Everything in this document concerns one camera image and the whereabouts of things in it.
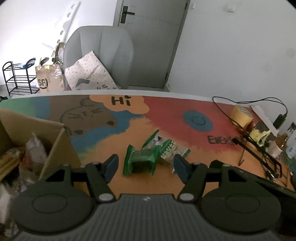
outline black cable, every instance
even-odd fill
[[[245,134],[247,134],[248,135],[248,137],[252,140],[252,141],[254,141],[253,140],[253,138],[251,138],[250,136],[249,136],[249,134],[248,134],[248,132],[240,125],[240,124],[238,124],[235,120],[233,120],[229,115],[227,115],[218,105],[217,105],[217,103],[215,102],[215,100],[214,100],[214,98],[221,98],[221,99],[226,99],[226,100],[229,100],[229,101],[231,101],[231,102],[233,102],[233,103],[236,103],[236,104],[251,104],[251,103],[255,103],[255,102],[259,102],[259,101],[271,101],[271,102],[276,102],[276,103],[279,103],[279,104],[281,104],[281,105],[283,105],[285,108],[286,108],[286,113],[285,113],[285,116],[287,116],[287,114],[288,114],[288,109],[287,109],[287,107],[286,107],[286,105],[280,100],[280,99],[278,99],[278,98],[275,98],[275,97],[267,97],[267,98],[263,98],[263,99],[260,99],[260,100],[254,100],[254,101],[240,101],[240,102],[236,102],[236,101],[233,101],[233,100],[231,100],[231,99],[228,99],[228,98],[225,98],[225,97],[220,97],[220,96],[213,96],[212,97],[212,101],[214,102],[214,104],[217,106],[217,108],[229,119],[229,120],[231,120],[232,122],[234,122],[234,123],[236,123],[240,128],[241,128],[241,130],[245,133]]]
[[[263,99],[260,99],[260,100],[254,100],[254,101],[239,101],[239,102],[236,102],[236,101],[233,101],[233,100],[228,99],[228,98],[225,98],[225,97],[214,96],[214,97],[212,98],[212,100],[213,100],[213,102],[215,103],[214,98],[226,99],[226,100],[229,100],[229,101],[231,101],[231,102],[233,102],[233,103],[236,103],[236,104],[251,104],[251,103],[255,103],[255,102],[259,102],[259,101],[271,101],[271,102],[276,102],[276,103],[279,103],[279,104],[283,105],[283,106],[286,108],[286,113],[285,113],[284,115],[287,116],[287,114],[288,114],[288,108],[287,108],[287,106],[286,106],[286,105],[285,105],[280,99],[278,99],[278,98],[276,98],[276,97],[266,97],[266,98],[263,98]]]

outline brown bear painting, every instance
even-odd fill
[[[83,95],[67,97],[67,110],[63,112],[51,111],[51,113],[54,113],[54,116],[51,115],[49,120],[65,124],[69,135],[84,137],[89,130],[102,126],[117,127],[116,118],[100,103],[92,101],[89,97]],[[55,96],[52,100],[51,107],[55,106],[55,109],[58,109],[59,101],[62,99],[59,100]]]

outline smiley face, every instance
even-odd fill
[[[211,120],[201,112],[195,110],[186,111],[183,114],[184,122],[196,131],[209,132],[213,130]]]

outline bottle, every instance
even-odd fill
[[[292,159],[296,154],[296,143],[292,147],[286,149],[287,156]]]
[[[292,122],[291,126],[289,127],[287,133],[278,136],[274,141],[271,142],[268,153],[273,157],[277,158],[278,155],[285,149],[287,149],[287,141],[292,135],[292,133],[296,130],[296,125]]]

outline green paper object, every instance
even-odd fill
[[[148,162],[149,174],[152,176],[156,169],[157,160],[161,155],[161,148],[161,146],[154,146],[149,149],[135,150],[132,145],[129,145],[124,160],[123,175],[130,175],[134,164]]]
[[[142,146],[142,149],[146,148],[152,141],[153,139],[156,137],[156,135],[158,134],[159,130],[155,131],[144,143],[144,145]]]

